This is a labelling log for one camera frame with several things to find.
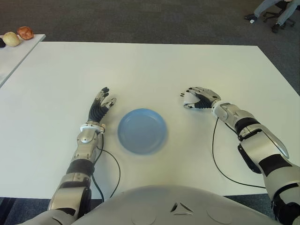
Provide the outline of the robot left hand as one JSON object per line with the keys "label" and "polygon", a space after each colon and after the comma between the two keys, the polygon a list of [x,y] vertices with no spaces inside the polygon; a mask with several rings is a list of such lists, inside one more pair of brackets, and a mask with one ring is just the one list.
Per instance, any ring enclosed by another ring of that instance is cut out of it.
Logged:
{"label": "robot left hand", "polygon": [[90,107],[88,122],[96,122],[99,123],[103,117],[107,114],[109,109],[115,105],[116,98],[112,98],[108,102],[104,102],[103,100],[109,95],[109,88],[104,87],[94,98],[94,101]]}

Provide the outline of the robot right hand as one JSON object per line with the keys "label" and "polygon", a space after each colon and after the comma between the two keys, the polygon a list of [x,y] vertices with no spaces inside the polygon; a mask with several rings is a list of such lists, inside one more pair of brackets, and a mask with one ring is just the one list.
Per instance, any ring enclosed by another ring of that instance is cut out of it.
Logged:
{"label": "robot right hand", "polygon": [[183,97],[183,106],[187,109],[206,109],[221,100],[214,91],[202,87],[190,87],[180,94]]}

